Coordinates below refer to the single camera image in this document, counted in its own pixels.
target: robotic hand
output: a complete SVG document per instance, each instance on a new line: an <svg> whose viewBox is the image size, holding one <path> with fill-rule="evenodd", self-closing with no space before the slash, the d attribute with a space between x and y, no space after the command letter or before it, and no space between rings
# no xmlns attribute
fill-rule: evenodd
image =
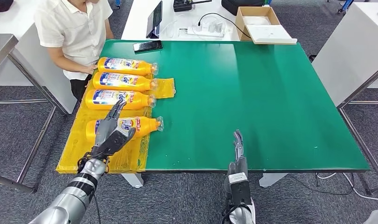
<svg viewBox="0 0 378 224"><path fill-rule="evenodd" d="M123 130L117 120L126 102L120 99L97 129L91 152L78 161L78 174L52 204L29 224L78 224L94 196L98 179L105 173L109 156L133 138L135 128Z"/></svg>
<svg viewBox="0 0 378 224"><path fill-rule="evenodd" d="M232 224L255 224L255 205L249 187L247 159L244 156L243 137L237 129L234 132L236 160L229 164L224 187L227 192L225 220Z"/></svg>

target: smartphone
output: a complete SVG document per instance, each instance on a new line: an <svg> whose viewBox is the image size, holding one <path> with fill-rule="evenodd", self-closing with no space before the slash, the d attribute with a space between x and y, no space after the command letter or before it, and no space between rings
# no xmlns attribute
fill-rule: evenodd
<svg viewBox="0 0 378 224"><path fill-rule="evenodd" d="M140 53L149 50L162 49L163 46L161 41L150 41L144 43L135 43L133 44L134 53Z"/></svg>

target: cardboard box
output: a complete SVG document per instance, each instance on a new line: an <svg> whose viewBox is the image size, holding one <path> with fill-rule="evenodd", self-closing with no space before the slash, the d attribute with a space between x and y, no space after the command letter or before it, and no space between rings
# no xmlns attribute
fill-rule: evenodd
<svg viewBox="0 0 378 224"><path fill-rule="evenodd" d="M244 35L237 29L241 41L253 41L255 44L296 44L283 28L271 7L239 7L236 25L243 30Z"/></svg>

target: power strip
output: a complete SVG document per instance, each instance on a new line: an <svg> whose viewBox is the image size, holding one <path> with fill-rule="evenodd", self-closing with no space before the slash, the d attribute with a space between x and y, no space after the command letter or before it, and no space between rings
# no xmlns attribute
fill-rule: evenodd
<svg viewBox="0 0 378 224"><path fill-rule="evenodd" d="M224 32L221 30L217 32L210 32L210 29L206 26L198 27L197 25L193 25L188 27L188 35L196 35L196 36L211 36L211 37L223 37Z"/></svg>

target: bottle label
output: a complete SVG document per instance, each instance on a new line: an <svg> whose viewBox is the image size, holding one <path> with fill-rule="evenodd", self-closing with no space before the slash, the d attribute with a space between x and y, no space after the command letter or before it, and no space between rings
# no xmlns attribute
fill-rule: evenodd
<svg viewBox="0 0 378 224"><path fill-rule="evenodd" d="M98 126L100 125L101 120L96 121L96 126L94 128L94 133L97 134ZM125 118L125 119L119 119L119 127L121 127L123 130L130 130L130 128L134 127L136 128L136 131L139 132L141 129L141 119L137 117L133 118Z"/></svg>
<svg viewBox="0 0 378 224"><path fill-rule="evenodd" d="M100 77L100 84L119 86L120 83L123 83L124 85L134 86L137 84L137 80L138 76L103 72Z"/></svg>
<svg viewBox="0 0 378 224"><path fill-rule="evenodd" d="M134 127L137 132L141 129L141 119L139 118L126 118L119 121L119 126L124 130L130 130Z"/></svg>
<svg viewBox="0 0 378 224"><path fill-rule="evenodd" d="M137 69L139 61L137 60L129 60L124 58L106 58L104 67L105 69Z"/></svg>
<svg viewBox="0 0 378 224"><path fill-rule="evenodd" d="M133 91L112 91L112 90L96 90L93 96L94 104L113 105L119 99L123 99L128 103L132 103L134 99Z"/></svg>

